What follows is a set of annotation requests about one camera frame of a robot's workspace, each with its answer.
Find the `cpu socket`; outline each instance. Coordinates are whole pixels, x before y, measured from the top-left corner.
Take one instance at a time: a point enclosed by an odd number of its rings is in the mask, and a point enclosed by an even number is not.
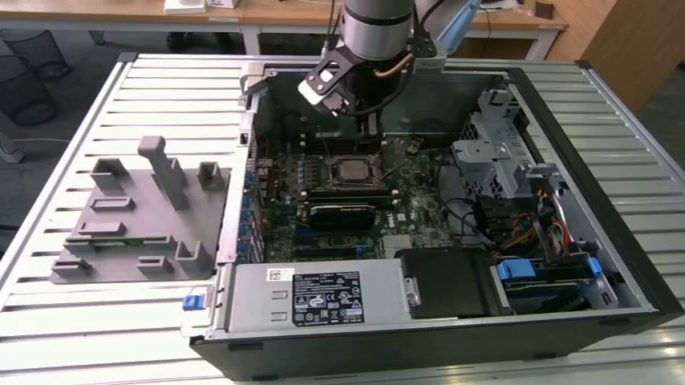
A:
[[[334,156],[327,187],[335,190],[383,188],[379,156]]]

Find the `small green circuit board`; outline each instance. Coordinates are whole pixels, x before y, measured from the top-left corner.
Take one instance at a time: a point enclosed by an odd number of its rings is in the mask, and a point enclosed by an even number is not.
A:
[[[434,188],[434,169],[444,150],[424,149],[407,153],[412,145],[410,138],[388,140],[380,153],[382,183],[398,191],[392,209],[375,211],[375,222],[371,229],[363,232],[312,231],[301,221],[301,212],[307,208],[297,202],[301,190],[323,188],[330,178],[327,156],[305,156],[301,153],[281,152],[273,157],[277,164],[275,179],[283,193],[279,199],[264,201],[263,209],[268,218],[265,236],[265,262],[308,261],[312,259],[295,257],[296,250],[346,249],[354,252],[352,259],[374,259],[386,257],[383,237],[406,235],[411,247],[439,247],[454,245],[450,226],[438,203]],[[301,173],[301,164],[315,164],[315,184],[307,184]],[[324,257],[316,260],[336,260]]]

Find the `wooden desk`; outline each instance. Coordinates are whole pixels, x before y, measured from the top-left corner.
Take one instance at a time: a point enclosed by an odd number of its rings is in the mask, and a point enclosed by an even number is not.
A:
[[[248,55],[259,55],[260,33],[324,34],[330,5],[305,0],[241,0],[235,9],[208,7],[201,14],[164,15],[164,0],[0,0],[0,27],[65,30],[239,32]],[[516,11],[478,14],[467,37],[531,39],[527,59],[544,59],[562,19]]]
[[[532,2],[524,5],[531,9]],[[316,0],[247,0],[241,22],[256,28],[256,33],[324,34],[331,15],[330,3]],[[526,59],[543,60],[558,32],[569,24],[559,16],[554,20],[527,16],[518,10],[490,11],[490,23],[484,13],[476,14],[468,38],[530,39],[534,41]]]
[[[5,20],[133,23],[211,23],[211,18],[240,22],[247,1],[235,9],[212,8],[201,14],[164,14],[164,0],[1,0],[0,23]]]

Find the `motherboard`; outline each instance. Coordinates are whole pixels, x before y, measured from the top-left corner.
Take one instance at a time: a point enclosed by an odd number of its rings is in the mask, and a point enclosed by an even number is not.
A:
[[[443,148],[410,136],[350,154],[321,138],[261,142],[265,262],[392,258],[454,245],[434,184]]]

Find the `sticker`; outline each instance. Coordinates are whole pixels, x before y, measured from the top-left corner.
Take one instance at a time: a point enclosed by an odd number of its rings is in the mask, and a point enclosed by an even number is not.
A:
[[[209,18],[209,22],[237,22],[237,18]]]
[[[296,327],[364,322],[359,271],[296,274],[291,279]]]
[[[268,269],[267,281],[292,281],[295,269]]]

